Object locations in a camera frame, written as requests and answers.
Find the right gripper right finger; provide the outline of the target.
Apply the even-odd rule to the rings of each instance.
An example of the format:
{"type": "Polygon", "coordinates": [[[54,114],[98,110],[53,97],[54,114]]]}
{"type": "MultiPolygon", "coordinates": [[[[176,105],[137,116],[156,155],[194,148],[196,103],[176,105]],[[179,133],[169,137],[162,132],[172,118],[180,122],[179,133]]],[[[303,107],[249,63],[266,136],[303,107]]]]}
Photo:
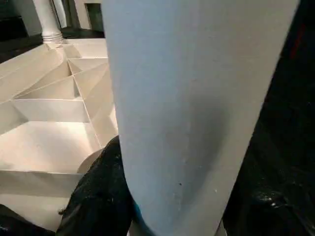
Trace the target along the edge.
{"type": "Polygon", "coordinates": [[[273,150],[249,146],[223,225],[229,236],[313,236],[312,175],[290,168],[273,150]]]}

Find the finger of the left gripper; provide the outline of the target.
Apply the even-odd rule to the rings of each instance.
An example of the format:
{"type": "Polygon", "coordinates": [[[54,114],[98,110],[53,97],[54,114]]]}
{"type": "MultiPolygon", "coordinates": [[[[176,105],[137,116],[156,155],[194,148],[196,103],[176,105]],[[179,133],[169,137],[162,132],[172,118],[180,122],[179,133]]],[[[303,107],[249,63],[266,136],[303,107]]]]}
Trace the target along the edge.
{"type": "Polygon", "coordinates": [[[0,205],[1,236],[54,236],[55,233],[37,226],[8,207],[0,205]]]}

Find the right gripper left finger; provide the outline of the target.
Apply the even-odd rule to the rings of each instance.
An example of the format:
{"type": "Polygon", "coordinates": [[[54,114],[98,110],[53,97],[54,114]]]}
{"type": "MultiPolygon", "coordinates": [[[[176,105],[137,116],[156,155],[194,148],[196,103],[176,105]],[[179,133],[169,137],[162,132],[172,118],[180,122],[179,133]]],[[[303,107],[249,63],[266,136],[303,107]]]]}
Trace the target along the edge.
{"type": "Polygon", "coordinates": [[[60,212],[58,236],[126,236],[136,217],[119,136],[102,149],[60,212]]]}

